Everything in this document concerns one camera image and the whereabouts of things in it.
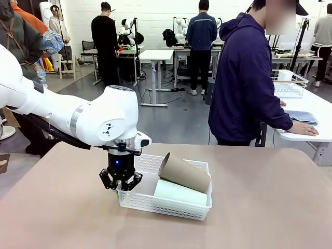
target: person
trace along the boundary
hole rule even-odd
[[[19,14],[26,22],[28,22],[32,27],[40,32],[43,36],[44,53],[42,58],[50,57],[52,54],[58,53],[64,46],[62,38],[50,30],[42,21],[36,18],[34,15],[25,12],[17,6],[18,2],[16,0],[11,0],[11,5],[15,13]],[[34,63],[35,71],[38,74],[40,83],[47,87],[46,84],[46,71],[43,66],[43,60],[39,58],[37,62]]]
[[[61,10],[57,5],[52,5],[51,11],[53,17],[50,18],[48,26],[53,32],[58,34],[60,37],[62,36],[64,41],[64,47],[59,51],[59,54],[61,54],[64,60],[71,60],[72,59],[72,47],[70,44],[71,37],[69,36],[69,33],[67,31],[66,26],[64,25],[64,22],[61,20],[62,19]],[[72,69],[72,65],[70,63],[66,63],[66,66],[68,70]]]
[[[21,64],[23,76],[39,84],[33,64],[43,54],[43,37],[19,14],[14,13],[10,0],[0,0],[0,44],[16,57]],[[10,114],[13,115],[10,117],[11,121],[18,122],[20,131],[30,141],[25,151],[43,157],[51,149],[51,145],[41,128],[23,115]]]
[[[199,14],[192,18],[187,31],[190,51],[191,95],[197,95],[197,78],[201,70],[202,92],[204,95],[208,88],[209,68],[211,62],[212,42],[217,38],[216,19],[208,15],[209,0],[200,0]]]
[[[260,135],[260,122],[291,133],[318,134],[313,126],[292,122],[274,96],[272,55],[265,28],[276,28],[294,5],[289,0],[269,0],[269,4],[266,8],[265,0],[254,0],[248,14],[241,13],[220,28],[225,44],[209,115],[218,145],[249,146]],[[296,13],[306,13],[299,1]]]
[[[118,36],[115,21],[109,17],[109,3],[102,2],[102,13],[92,20],[92,39],[98,51],[98,67],[105,87],[118,85],[116,58],[119,56]]]
[[[331,54],[332,49],[332,4],[327,5],[327,16],[319,18],[316,22],[314,30],[314,42],[311,47],[312,51],[315,51],[315,55],[322,58],[318,62],[318,71],[316,75],[315,87],[319,87],[321,82],[324,81],[326,64]],[[310,61],[308,72],[310,71],[314,61]],[[303,67],[300,74],[304,75],[307,67]]]

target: man in navy hoodie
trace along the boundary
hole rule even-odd
[[[218,145],[249,146],[259,136],[260,122],[291,133],[318,135],[313,126],[292,122],[274,96],[272,55],[265,28],[278,25],[292,6],[290,0],[254,0],[248,14],[224,23],[226,41],[218,65],[209,125]],[[307,15],[296,0],[296,13]]]

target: navy hoodie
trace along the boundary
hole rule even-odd
[[[293,122],[274,96],[272,54],[264,29],[251,15],[241,13],[221,26],[220,38],[226,44],[210,108],[212,134],[217,139],[248,142],[257,138],[261,121],[289,130]]]

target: man in blue jacket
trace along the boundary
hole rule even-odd
[[[212,42],[216,40],[218,32],[216,19],[208,15],[209,6],[209,0],[200,0],[199,15],[190,20],[187,31],[187,39],[191,45],[191,89],[189,91],[191,95],[197,95],[199,69],[201,70],[202,95],[208,87]]]
[[[249,146],[259,136],[260,122],[291,133],[318,135],[314,127],[292,122],[274,96],[272,55],[265,38],[266,24],[273,28],[289,9],[290,0],[254,0],[248,14],[224,23],[220,38],[226,41],[218,65],[209,125],[218,145]],[[296,13],[307,15],[296,0]]]

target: white plastic basket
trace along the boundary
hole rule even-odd
[[[209,189],[206,193],[206,206],[154,197],[154,192],[159,180],[158,172],[163,159],[163,157],[145,154],[135,157],[136,171],[142,173],[143,178],[132,191],[122,191],[121,184],[118,185],[117,191],[120,206],[183,218],[204,220],[212,207],[212,182],[210,182]],[[208,163],[190,160],[185,161],[190,163],[193,167],[201,168],[211,177]]]

